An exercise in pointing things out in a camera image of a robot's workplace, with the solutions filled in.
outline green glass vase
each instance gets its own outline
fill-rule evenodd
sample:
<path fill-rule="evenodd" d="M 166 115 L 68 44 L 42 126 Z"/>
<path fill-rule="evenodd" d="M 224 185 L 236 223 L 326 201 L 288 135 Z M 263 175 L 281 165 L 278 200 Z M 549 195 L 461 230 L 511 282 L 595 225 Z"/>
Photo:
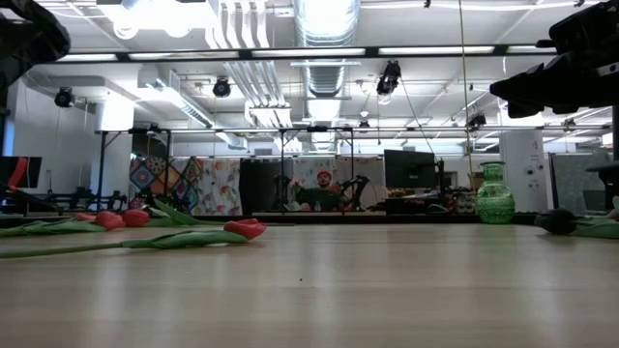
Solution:
<path fill-rule="evenodd" d="M 477 191 L 477 212 L 484 223 L 509 223 L 514 217 L 512 189 L 503 182 L 501 161 L 482 163 L 484 183 Z"/>

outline computer monitor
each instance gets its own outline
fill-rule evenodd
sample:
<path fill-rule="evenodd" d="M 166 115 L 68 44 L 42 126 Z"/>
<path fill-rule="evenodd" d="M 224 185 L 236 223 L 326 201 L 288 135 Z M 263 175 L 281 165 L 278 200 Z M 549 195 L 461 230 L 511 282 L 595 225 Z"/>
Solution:
<path fill-rule="evenodd" d="M 385 150 L 385 181 L 390 189 L 435 188 L 434 154 Z"/>
<path fill-rule="evenodd" d="M 39 172 L 41 171 L 41 158 L 28 157 L 0 157 L 0 183 L 8 185 L 11 177 L 17 169 L 19 159 L 26 160 L 26 170 L 21 179 L 15 185 L 16 188 L 35 189 L 39 183 Z"/>

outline ductwork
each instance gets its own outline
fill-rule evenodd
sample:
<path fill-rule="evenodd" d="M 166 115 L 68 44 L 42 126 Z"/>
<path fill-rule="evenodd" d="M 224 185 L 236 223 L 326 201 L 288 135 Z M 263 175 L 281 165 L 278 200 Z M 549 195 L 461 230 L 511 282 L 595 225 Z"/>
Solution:
<path fill-rule="evenodd" d="M 360 0 L 295 0 L 294 7 L 299 45 L 352 45 L 359 19 Z M 309 97 L 341 97 L 345 67 L 309 67 L 305 68 L 304 73 Z M 334 120 L 339 116 L 340 107 L 341 101 L 308 101 L 308 113 L 318 121 Z"/>

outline man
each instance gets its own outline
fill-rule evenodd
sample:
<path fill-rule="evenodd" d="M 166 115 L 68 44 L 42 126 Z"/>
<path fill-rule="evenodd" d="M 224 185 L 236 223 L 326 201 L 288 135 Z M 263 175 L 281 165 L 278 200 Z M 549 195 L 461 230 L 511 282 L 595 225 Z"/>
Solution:
<path fill-rule="evenodd" d="M 316 175 L 318 188 L 302 189 L 297 194 L 302 211 L 332 212 L 339 209 L 339 189 L 331 186 L 331 180 L 331 172 L 323 169 Z"/>

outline ceiling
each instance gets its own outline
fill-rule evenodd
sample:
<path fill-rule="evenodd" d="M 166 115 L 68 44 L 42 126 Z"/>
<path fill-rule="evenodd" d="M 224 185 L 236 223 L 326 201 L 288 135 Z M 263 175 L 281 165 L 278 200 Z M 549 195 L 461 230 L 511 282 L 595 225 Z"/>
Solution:
<path fill-rule="evenodd" d="M 72 38 L 72 53 L 105 51 L 171 51 L 209 49 L 204 40 L 203 29 L 192 29 L 180 39 L 171 38 L 163 30 L 143 30 L 133 39 L 120 40 L 115 37 L 112 22 L 101 17 L 103 13 L 94 3 L 38 1 L 51 9 L 68 29 Z M 566 0 L 547 1 L 463 1 L 466 5 L 512 6 L 565 3 Z M 466 44 L 533 44 L 546 39 L 548 28 L 555 22 L 577 12 L 574 7 L 562 7 L 536 11 L 464 11 L 460 23 L 459 11 L 438 7 L 405 9 L 369 9 L 364 6 L 384 3 L 423 3 L 423 0 L 362 1 L 362 9 L 356 31 L 355 45 L 422 45 L 461 44 L 461 30 Z M 457 4 L 457 1 L 434 1 L 434 3 Z M 295 46 L 295 24 L 291 16 L 281 16 L 286 9 L 292 9 L 291 0 L 269 0 L 267 3 L 267 34 L 272 47 Z M 467 57 L 461 58 L 406 58 L 399 59 L 402 79 L 405 81 L 408 97 L 400 86 L 387 105 L 378 105 L 373 91 L 376 77 L 386 65 L 385 59 L 361 59 L 361 66 L 348 68 L 345 96 L 349 100 L 341 105 L 339 125 L 356 125 L 360 112 L 367 111 L 370 124 L 382 127 L 416 126 L 413 111 L 426 126 L 464 125 L 465 113 L 461 110 L 466 102 L 478 101 L 475 110 L 483 111 L 489 125 L 496 125 L 499 101 L 487 92 L 493 81 L 521 73 L 551 57 Z M 290 103 L 291 119 L 301 122 L 307 118 L 302 71 L 290 67 L 291 61 L 276 61 L 278 78 L 286 101 Z M 200 63 L 154 63 L 160 72 L 175 71 L 183 81 L 184 92 L 218 118 L 218 124 L 229 128 L 249 126 L 244 117 L 245 98 L 232 86 L 229 98 L 216 99 L 211 90 L 217 76 L 226 75 L 221 62 Z M 45 75 L 100 75 L 127 89 L 136 96 L 135 118 L 138 121 L 153 121 L 162 124 L 184 125 L 187 116 L 167 101 L 158 101 L 138 88 L 136 72 L 141 64 L 97 64 L 97 65 L 47 65 L 35 68 L 31 76 Z M 201 84 L 202 89 L 195 88 Z M 545 122 L 560 122 L 565 117 L 544 113 Z M 609 112 L 601 112 L 579 122 L 579 125 L 602 125 L 610 122 Z M 576 137 L 594 137 L 604 131 L 588 131 Z M 396 132 L 364 133 L 360 137 L 394 138 Z M 562 131 L 547 132 L 545 136 L 562 136 Z M 400 134 L 400 137 L 419 137 L 417 132 Z M 436 132 L 426 136 L 437 136 Z"/>

